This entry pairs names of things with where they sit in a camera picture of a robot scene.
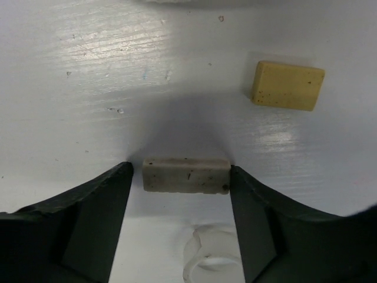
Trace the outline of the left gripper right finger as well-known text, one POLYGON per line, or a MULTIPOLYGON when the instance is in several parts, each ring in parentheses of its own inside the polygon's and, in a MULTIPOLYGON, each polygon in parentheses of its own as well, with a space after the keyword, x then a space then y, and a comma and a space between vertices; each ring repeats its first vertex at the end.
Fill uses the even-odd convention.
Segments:
POLYGON ((264 185, 242 168, 230 197, 246 282, 375 282, 376 207, 337 216, 264 185))

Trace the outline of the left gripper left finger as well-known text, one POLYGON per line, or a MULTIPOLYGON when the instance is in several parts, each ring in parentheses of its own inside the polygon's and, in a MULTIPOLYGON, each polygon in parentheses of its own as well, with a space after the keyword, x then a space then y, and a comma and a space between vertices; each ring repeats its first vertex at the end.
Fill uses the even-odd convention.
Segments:
POLYGON ((1 213, 2 282, 108 282, 133 179, 122 162, 93 180, 1 213))

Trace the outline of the grey eraser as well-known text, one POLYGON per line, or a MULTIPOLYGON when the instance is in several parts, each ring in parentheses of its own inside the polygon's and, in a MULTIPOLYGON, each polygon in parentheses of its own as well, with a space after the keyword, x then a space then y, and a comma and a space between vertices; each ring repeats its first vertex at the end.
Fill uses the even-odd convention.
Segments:
POLYGON ((146 192, 226 195, 231 164, 226 159, 148 158, 143 161, 146 192))

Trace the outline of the tan eraser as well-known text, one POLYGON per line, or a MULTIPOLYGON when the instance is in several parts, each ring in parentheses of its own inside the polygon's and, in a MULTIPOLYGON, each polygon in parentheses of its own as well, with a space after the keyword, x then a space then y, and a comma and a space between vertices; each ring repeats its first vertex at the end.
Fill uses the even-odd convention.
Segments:
POLYGON ((259 106, 313 111, 325 78, 325 70, 260 61, 250 94, 259 106))

